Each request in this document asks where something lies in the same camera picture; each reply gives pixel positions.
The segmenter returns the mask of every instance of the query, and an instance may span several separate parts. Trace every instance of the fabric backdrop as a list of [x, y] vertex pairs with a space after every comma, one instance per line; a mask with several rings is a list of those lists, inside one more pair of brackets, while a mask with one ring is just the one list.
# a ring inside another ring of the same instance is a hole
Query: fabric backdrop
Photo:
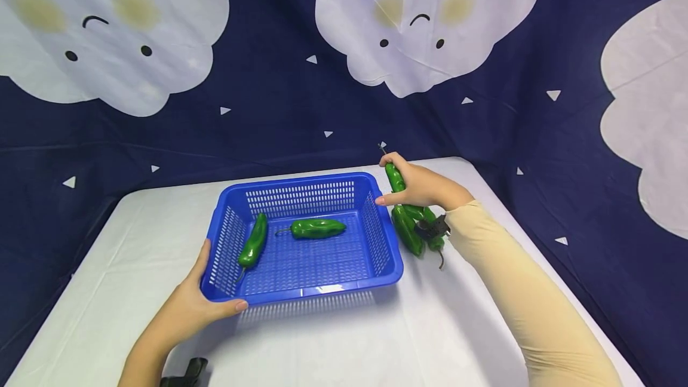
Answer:
[[688, 0], [0, 0], [0, 379], [117, 201], [474, 163], [648, 386], [688, 379]]

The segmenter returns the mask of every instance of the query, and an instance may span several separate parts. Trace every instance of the blue plastic basket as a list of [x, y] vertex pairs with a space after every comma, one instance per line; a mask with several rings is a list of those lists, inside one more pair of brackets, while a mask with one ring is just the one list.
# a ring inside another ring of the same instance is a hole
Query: blue plastic basket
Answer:
[[[236, 184], [220, 194], [208, 238], [211, 258], [201, 281], [215, 302], [241, 297], [250, 304], [393, 284], [404, 265], [397, 235], [371, 174], [349, 173]], [[240, 282], [237, 257], [256, 216], [268, 217], [263, 254]], [[326, 239], [275, 236], [297, 219], [325, 217], [347, 225]]]

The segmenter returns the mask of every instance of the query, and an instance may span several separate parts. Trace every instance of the basket bottom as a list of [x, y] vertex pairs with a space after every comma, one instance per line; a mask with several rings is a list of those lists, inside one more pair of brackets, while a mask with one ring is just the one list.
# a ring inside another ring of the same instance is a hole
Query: basket bottom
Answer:
[[261, 259], [246, 271], [236, 296], [338, 284], [372, 277], [370, 252], [359, 211], [343, 211], [318, 216], [347, 226], [339, 236], [325, 239], [294, 239], [288, 229], [293, 217], [268, 220], [268, 237]]

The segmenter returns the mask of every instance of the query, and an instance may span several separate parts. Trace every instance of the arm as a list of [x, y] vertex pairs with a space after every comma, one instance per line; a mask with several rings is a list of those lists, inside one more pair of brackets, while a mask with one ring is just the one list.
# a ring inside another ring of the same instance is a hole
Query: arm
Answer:
[[447, 211], [449, 241], [483, 279], [523, 352], [531, 387], [617, 387], [619, 375], [578, 311], [518, 242], [461, 185], [397, 153], [393, 162], [406, 191], [380, 205], [439, 205]]
[[189, 275], [175, 288], [131, 348], [118, 387], [158, 387], [172, 348], [215, 320], [248, 308], [245, 300], [214, 303], [205, 299], [199, 285], [209, 257], [210, 242], [206, 239]]

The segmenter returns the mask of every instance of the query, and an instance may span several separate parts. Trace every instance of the cloud eyebrow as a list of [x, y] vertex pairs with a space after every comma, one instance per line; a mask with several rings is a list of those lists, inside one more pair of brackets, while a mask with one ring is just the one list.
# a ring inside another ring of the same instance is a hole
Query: cloud eyebrow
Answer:
[[411, 20], [411, 24], [409, 24], [409, 26], [412, 26], [413, 23], [415, 23], [416, 20], [417, 20], [417, 19], [420, 19], [421, 17], [424, 17], [426, 20], [430, 21], [430, 16], [429, 16], [429, 15], [427, 15], [426, 13], [419, 13], [418, 15], [416, 15], [415, 17], [413, 17], [413, 20]]
[[103, 22], [103, 23], [105, 23], [105, 24], [110, 24], [107, 20], [101, 19], [101, 17], [99, 17], [99, 16], [87, 16], [87, 17], [81, 22], [81, 26], [82, 26], [84, 29], [86, 29], [86, 23], [89, 22], [89, 21], [91, 21], [91, 20], [98, 20], [98, 21]]

